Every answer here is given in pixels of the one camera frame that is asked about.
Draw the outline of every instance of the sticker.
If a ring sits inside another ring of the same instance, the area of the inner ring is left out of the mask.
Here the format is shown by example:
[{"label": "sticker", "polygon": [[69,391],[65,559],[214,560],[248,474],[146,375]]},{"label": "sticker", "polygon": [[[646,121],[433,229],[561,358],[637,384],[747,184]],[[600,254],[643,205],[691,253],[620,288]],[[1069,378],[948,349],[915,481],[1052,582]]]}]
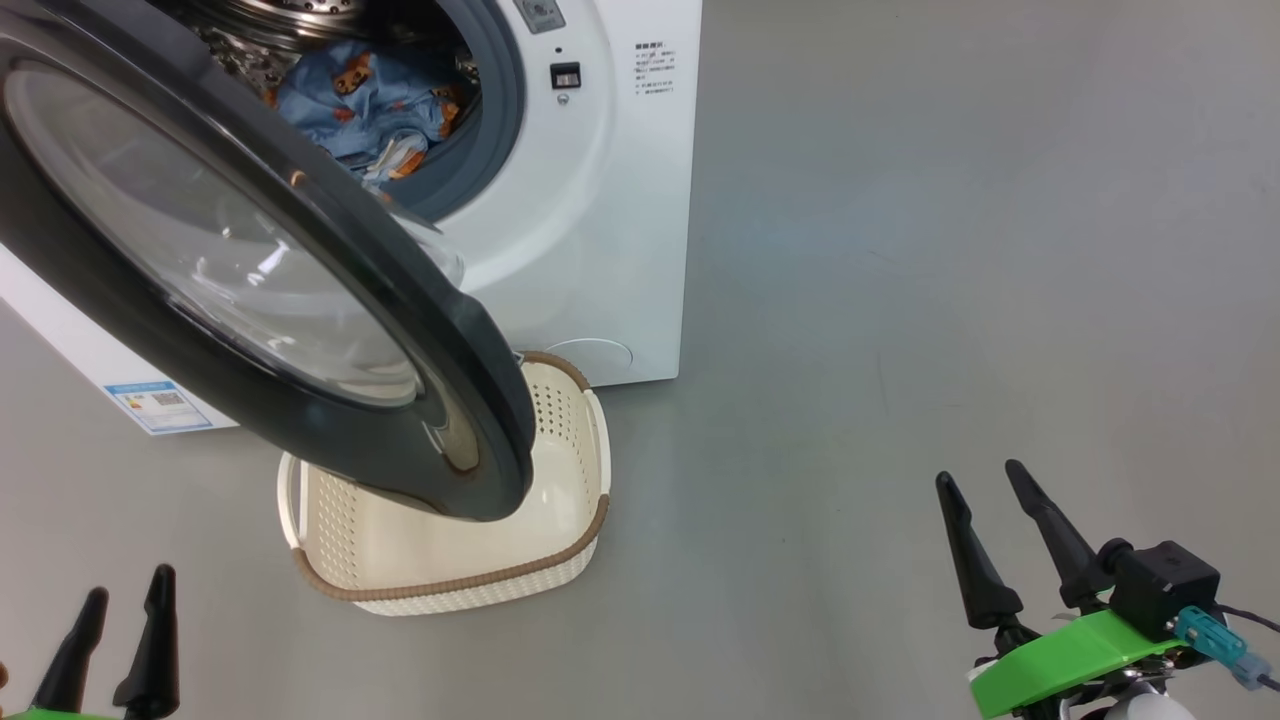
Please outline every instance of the sticker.
[{"label": "sticker", "polygon": [[676,91],[676,50],[666,42],[636,42],[636,95]]},{"label": "sticker", "polygon": [[154,433],[214,427],[172,382],[102,387],[137,418],[143,428]]}]

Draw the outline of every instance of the clothes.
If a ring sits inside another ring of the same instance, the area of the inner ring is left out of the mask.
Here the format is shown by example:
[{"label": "clothes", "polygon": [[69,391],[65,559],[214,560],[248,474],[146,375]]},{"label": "clothes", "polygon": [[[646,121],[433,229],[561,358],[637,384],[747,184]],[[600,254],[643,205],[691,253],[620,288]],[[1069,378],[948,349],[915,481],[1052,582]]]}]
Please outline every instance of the clothes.
[{"label": "clothes", "polygon": [[356,177],[412,173],[453,131],[460,85],[430,58],[342,41],[303,55],[268,101]]}]

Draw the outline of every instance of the washing machine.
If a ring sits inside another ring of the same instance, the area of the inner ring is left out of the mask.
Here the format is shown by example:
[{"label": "washing machine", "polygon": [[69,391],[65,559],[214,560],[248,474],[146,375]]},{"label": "washing machine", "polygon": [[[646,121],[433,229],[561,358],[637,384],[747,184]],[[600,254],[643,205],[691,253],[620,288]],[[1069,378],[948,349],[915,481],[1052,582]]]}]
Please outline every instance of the washing machine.
[{"label": "washing machine", "polygon": [[700,4],[440,0],[481,100],[371,192],[236,77],[270,58],[220,42],[260,37],[201,24],[323,40],[358,3],[328,1],[0,1],[0,290],[77,366],[140,363],[86,375],[151,429],[234,420],[504,516],[535,427],[520,352],[595,386],[677,373]]}]

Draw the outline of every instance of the brown basket rim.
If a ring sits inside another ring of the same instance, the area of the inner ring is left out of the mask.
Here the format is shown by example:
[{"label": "brown basket rim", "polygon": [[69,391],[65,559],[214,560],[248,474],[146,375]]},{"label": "brown basket rim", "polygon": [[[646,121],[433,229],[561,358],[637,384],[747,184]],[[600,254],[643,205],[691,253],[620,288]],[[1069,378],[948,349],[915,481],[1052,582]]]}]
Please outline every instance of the brown basket rim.
[{"label": "brown basket rim", "polygon": [[329,580],[320,577],[320,573],[311,565],[311,560],[307,557],[307,551],[301,547],[293,548],[293,561],[297,564],[298,570],[302,575],[311,583],[311,587],[320,591],[321,593],[344,602],[378,602],[387,600],[410,600],[415,597],[426,597],[433,594],[444,594],[457,591],[466,591],[472,588],[479,588],[483,585],[492,585],[494,583],[500,583],[504,580],[511,580],[515,578],[522,578],[525,575],[531,575],[534,573],[540,573],[548,570],[557,565],[568,562],[580,552],[586,550],[589,544],[600,534],[600,528],[604,527],[604,516],[609,512],[609,496],[602,495],[600,500],[595,505],[595,518],[591,519],[591,524],[588,525],[586,532],[579,537],[573,544],[566,547],[564,550],[548,555],[547,557],[540,557],[538,560],[530,560],[529,562],[522,562],[520,565],[513,565],[511,568],[503,568],[502,570],[494,570],[492,573],[483,573],[480,575],[471,575],[467,578],[458,578],[454,580],[440,580],[436,583],[425,583],[421,585],[404,585],[398,588],[374,588],[374,589],[347,589],[340,588]]},{"label": "brown basket rim", "polygon": [[552,368],[556,368],[557,370],[564,373],[573,380],[573,384],[577,386],[577,389],[582,392],[591,389],[591,383],[586,382],[586,375],[582,374],[582,370],[579,370],[577,368],[573,366],[572,363],[570,363],[563,357],[558,357],[556,355],[552,355],[550,352],[539,352],[536,350],[530,350],[527,352],[524,352],[524,357],[525,363],[532,363],[535,365],[538,364],[550,365]]}]

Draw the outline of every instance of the open door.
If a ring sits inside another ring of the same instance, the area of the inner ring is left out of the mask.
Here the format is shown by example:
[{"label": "open door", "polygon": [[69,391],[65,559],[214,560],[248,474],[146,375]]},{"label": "open door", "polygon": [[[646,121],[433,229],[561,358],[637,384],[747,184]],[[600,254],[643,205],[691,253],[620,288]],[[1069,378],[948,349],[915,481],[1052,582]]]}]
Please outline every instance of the open door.
[{"label": "open door", "polygon": [[142,0],[0,0],[0,242],[283,450],[503,518],[534,413],[498,328],[351,176]]}]

